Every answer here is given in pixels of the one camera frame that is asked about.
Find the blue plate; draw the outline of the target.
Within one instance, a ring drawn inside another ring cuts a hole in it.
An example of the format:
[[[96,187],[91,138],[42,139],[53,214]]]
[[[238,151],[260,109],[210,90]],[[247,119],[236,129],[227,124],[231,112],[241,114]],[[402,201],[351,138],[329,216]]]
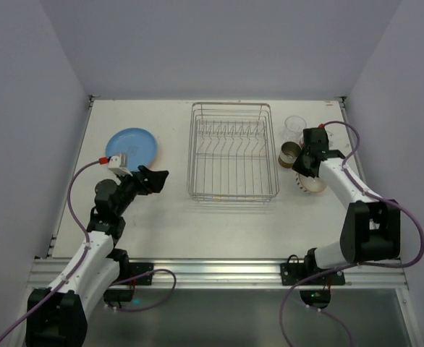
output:
[[[105,155],[127,155],[127,168],[136,171],[139,166],[149,167],[156,159],[158,143],[146,129],[127,128],[114,134],[106,144]]]

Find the brown and white cup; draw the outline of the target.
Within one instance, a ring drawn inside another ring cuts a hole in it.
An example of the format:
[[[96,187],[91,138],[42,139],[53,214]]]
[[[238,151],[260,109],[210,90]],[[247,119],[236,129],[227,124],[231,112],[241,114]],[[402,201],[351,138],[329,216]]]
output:
[[[284,142],[280,147],[278,156],[279,165],[284,168],[291,168],[297,160],[301,150],[302,148],[296,142]]]

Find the clear glass tumbler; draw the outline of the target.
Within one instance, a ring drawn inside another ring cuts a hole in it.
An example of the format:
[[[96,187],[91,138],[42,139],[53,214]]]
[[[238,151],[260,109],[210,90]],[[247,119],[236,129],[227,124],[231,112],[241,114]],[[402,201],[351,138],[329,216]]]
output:
[[[283,130],[284,141],[298,143],[306,127],[307,123],[301,116],[291,115],[286,117]]]

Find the white blue-striped bowl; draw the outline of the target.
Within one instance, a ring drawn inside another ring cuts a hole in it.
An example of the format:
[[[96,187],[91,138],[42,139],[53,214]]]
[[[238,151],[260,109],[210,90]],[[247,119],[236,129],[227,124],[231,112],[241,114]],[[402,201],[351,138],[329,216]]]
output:
[[[318,177],[306,177],[300,173],[295,176],[297,188],[306,194],[320,194],[327,188],[327,184]]]

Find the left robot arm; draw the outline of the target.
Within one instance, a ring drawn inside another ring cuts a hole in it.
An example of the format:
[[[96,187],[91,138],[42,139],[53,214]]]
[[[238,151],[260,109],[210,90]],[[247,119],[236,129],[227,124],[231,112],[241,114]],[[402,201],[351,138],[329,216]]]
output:
[[[84,240],[65,269],[28,297],[26,346],[82,346],[88,320],[110,286],[136,285],[156,270],[132,271],[127,252],[117,248],[125,227],[123,214],[140,195],[160,193],[168,171],[139,166],[115,170],[116,180],[96,184]]]

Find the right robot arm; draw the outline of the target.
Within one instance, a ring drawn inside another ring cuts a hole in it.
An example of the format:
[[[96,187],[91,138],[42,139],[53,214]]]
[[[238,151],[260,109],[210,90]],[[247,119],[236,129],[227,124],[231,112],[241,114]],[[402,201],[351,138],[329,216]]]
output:
[[[350,171],[346,156],[329,147],[322,127],[303,130],[301,153],[293,164],[299,175],[321,179],[346,208],[339,240],[312,248],[304,257],[308,270],[393,260],[400,253],[401,216],[392,201],[367,196],[368,186]]]

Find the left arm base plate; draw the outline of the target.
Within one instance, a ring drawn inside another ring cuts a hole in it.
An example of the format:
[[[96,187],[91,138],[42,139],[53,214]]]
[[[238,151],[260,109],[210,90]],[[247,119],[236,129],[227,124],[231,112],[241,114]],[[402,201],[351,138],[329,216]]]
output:
[[[154,270],[152,262],[133,262],[126,250],[114,249],[107,256],[108,259],[119,264],[119,277],[117,281],[126,280],[137,276],[136,279],[131,280],[127,285],[131,286],[150,286],[152,284],[153,274],[148,274],[140,277],[143,273]]]

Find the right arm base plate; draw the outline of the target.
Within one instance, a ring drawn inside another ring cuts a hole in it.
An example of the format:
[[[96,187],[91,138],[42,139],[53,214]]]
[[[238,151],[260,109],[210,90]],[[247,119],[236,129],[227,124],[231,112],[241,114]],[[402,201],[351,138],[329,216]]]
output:
[[[314,259],[311,256],[303,258],[291,254],[286,261],[279,265],[281,284],[283,286],[292,286],[297,282],[317,275],[322,272],[316,267]],[[330,273],[319,276],[305,283],[305,286],[344,286],[346,280],[343,273]]]

